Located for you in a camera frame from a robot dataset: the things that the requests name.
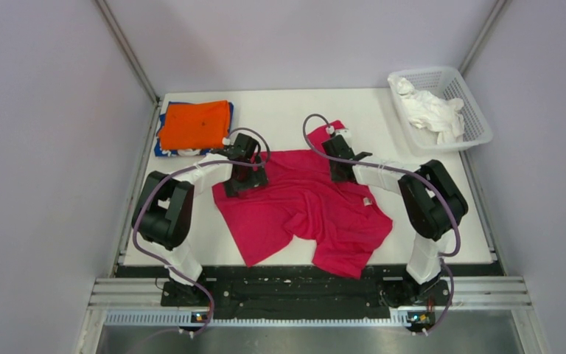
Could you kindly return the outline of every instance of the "white laundry basket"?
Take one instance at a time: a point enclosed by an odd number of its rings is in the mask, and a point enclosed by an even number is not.
[[[469,91],[461,74],[454,68],[448,66],[437,66],[426,69],[402,70],[392,72],[409,80],[413,87],[418,90],[427,90],[439,98],[450,100],[459,97],[464,106],[461,109],[464,120],[463,142],[451,144],[437,144],[437,133],[428,129],[413,127],[406,116],[400,96],[395,88],[391,88],[391,96],[405,136],[416,155],[425,153],[436,153],[446,151],[460,151],[492,140],[493,134],[481,109],[474,101],[472,92]]]

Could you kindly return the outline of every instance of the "crumpled white cloth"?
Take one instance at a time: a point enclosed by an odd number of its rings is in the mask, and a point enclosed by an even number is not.
[[[418,91],[409,80],[396,75],[387,79],[400,96],[407,119],[412,126],[437,133],[437,144],[462,142],[464,134],[463,100],[443,100],[429,91]]]

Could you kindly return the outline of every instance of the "folded orange cloth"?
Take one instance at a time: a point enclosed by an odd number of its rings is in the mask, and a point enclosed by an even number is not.
[[[228,101],[170,105],[157,135],[163,150],[223,148],[230,121]]]

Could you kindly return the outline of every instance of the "white wall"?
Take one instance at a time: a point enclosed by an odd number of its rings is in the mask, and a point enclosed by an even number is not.
[[[495,0],[109,0],[157,92],[385,86],[459,66]]]
[[[152,106],[92,1],[0,1],[0,353],[70,353]]]
[[[475,159],[504,260],[566,353],[566,1],[513,1],[466,81],[495,132]]]

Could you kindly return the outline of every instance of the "gray floor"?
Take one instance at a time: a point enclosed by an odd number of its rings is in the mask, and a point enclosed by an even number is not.
[[[158,327],[105,327],[97,354],[123,354]],[[209,328],[194,340],[165,333],[130,354],[520,354],[510,312],[449,313],[427,338],[399,328]]]

